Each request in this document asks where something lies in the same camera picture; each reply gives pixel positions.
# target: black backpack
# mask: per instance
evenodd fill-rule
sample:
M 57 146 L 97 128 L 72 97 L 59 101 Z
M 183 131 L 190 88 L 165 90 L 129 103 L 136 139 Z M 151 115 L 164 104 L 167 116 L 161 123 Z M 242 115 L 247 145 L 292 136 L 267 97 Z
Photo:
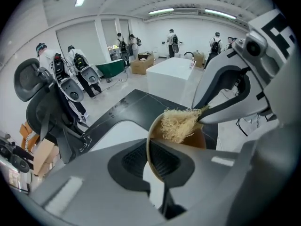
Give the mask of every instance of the black backpack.
M 64 61 L 61 54 L 56 53 L 54 56 L 54 71 L 57 81 L 60 82 L 62 79 L 69 77 L 69 74 L 65 71 Z
M 220 51 L 220 41 L 221 40 L 215 41 L 215 38 L 213 38 L 213 39 L 214 39 L 214 42 L 212 45 L 212 51 L 218 53 Z
M 177 35 L 173 36 L 173 44 L 178 44 L 178 37 L 177 37 Z
M 138 37 L 136 39 L 137 39 L 137 45 L 141 46 L 141 40 Z
M 119 48 L 121 48 L 121 52 L 125 52 L 125 51 L 127 50 L 127 45 L 126 45 L 126 43 L 123 41 L 123 38 L 122 38 L 122 41 L 120 41 L 120 39 L 118 39 L 118 41 L 120 42 Z
M 81 71 L 83 68 L 88 66 L 85 61 L 85 58 L 80 54 L 76 53 L 73 61 L 74 61 L 74 65 L 78 69 L 78 71 Z

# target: noodles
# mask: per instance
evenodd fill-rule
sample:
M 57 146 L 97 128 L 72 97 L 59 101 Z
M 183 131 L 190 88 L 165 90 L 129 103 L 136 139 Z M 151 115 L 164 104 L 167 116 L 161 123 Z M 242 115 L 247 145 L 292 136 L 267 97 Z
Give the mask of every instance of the noodles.
M 202 109 L 165 110 L 161 120 L 161 132 L 163 138 L 175 143 L 181 143 L 191 136 L 195 128 L 201 128 L 197 123 L 198 117 L 209 108 L 205 106 Z

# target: chair headrest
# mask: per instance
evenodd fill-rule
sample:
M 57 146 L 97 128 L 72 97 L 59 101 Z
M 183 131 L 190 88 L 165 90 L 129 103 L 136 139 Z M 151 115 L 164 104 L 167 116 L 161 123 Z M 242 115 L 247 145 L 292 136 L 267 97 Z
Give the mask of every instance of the chair headrest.
M 15 92 L 19 99 L 29 101 L 46 82 L 39 77 L 36 69 L 40 67 L 37 59 L 31 58 L 22 62 L 16 69 L 14 75 Z

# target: black office chair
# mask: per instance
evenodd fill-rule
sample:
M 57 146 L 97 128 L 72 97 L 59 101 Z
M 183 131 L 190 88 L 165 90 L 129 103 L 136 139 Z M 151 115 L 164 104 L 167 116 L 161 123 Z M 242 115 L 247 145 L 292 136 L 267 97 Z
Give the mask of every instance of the black office chair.
M 29 126 L 47 140 L 58 145 L 64 163 L 80 154 L 85 140 L 76 119 L 62 103 L 59 87 L 37 59 L 22 62 L 14 75 L 14 87 L 22 101 L 30 101 L 26 110 Z

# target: sneaker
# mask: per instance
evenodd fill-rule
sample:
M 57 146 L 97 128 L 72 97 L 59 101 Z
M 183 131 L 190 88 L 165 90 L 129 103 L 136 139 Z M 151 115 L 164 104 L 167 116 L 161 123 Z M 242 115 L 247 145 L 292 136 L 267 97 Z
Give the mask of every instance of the sneaker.
M 85 118 L 88 118 L 90 115 L 86 112 L 86 113 L 84 113 L 84 117 Z
M 82 115 L 81 118 L 79 119 L 79 122 L 85 123 L 86 122 L 86 118 Z

